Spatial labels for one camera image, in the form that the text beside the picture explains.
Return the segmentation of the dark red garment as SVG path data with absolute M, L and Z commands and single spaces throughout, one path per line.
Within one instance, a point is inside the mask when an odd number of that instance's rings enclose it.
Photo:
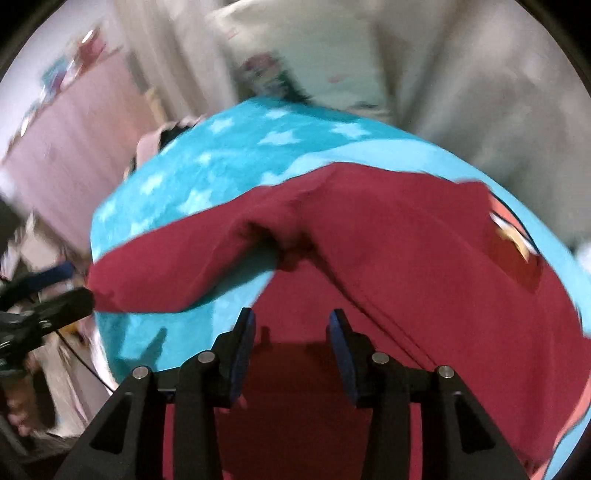
M 325 336 L 339 308 L 402 364 L 457 370 L 539 479 L 589 406 L 590 342 L 526 238 L 483 183 L 334 163 L 137 237 L 88 285 L 101 312 L 179 312 L 270 254 L 245 406 L 218 419 L 229 478 L 360 476 L 370 416 Z

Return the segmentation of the pink black bag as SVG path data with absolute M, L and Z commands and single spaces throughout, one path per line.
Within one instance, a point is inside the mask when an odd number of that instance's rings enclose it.
M 206 116 L 187 116 L 179 121 L 166 122 L 156 130 L 143 135 L 137 143 L 135 155 L 123 173 L 123 180 L 153 158 L 176 137 L 203 122 Z

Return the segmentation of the pink cabinet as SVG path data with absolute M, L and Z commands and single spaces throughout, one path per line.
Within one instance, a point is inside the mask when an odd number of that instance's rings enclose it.
M 92 215 L 119 185 L 156 123 L 126 59 L 114 52 L 44 107 L 1 162 L 22 200 L 86 253 Z

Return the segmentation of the beige curtain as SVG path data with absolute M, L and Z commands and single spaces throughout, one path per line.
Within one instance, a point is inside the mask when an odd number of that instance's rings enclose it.
M 169 113 L 212 114 L 254 96 L 209 17 L 236 1 L 118 1 Z M 487 173 L 568 246 L 590 239 L 590 64 L 537 1 L 341 1 L 365 14 L 388 124 Z

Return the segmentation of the turquoise cartoon star blanket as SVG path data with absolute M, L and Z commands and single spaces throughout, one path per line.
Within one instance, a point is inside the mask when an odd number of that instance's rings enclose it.
M 557 274 L 590 342 L 589 276 L 544 223 L 497 182 L 445 149 L 399 129 L 271 99 L 243 102 L 198 124 L 123 181 L 94 213 L 93 265 L 144 234 L 257 187 L 277 186 L 334 163 L 485 184 L 526 230 L 527 238 L 517 243 L 519 252 L 541 255 Z M 275 272 L 270 254 L 256 253 L 183 311 L 97 309 L 96 322 L 113 376 L 122 380 L 140 364 L 155 370 L 174 368 L 211 347 L 217 335 L 233 326 L 243 307 L 253 310 Z M 557 476 L 589 422 L 590 403 L 559 439 L 539 479 Z

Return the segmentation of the cream floral pillow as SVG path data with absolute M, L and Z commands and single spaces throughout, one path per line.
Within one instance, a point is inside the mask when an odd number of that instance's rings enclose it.
M 253 94 L 390 121 L 374 35 L 359 8 L 236 1 L 209 21 L 239 83 Z

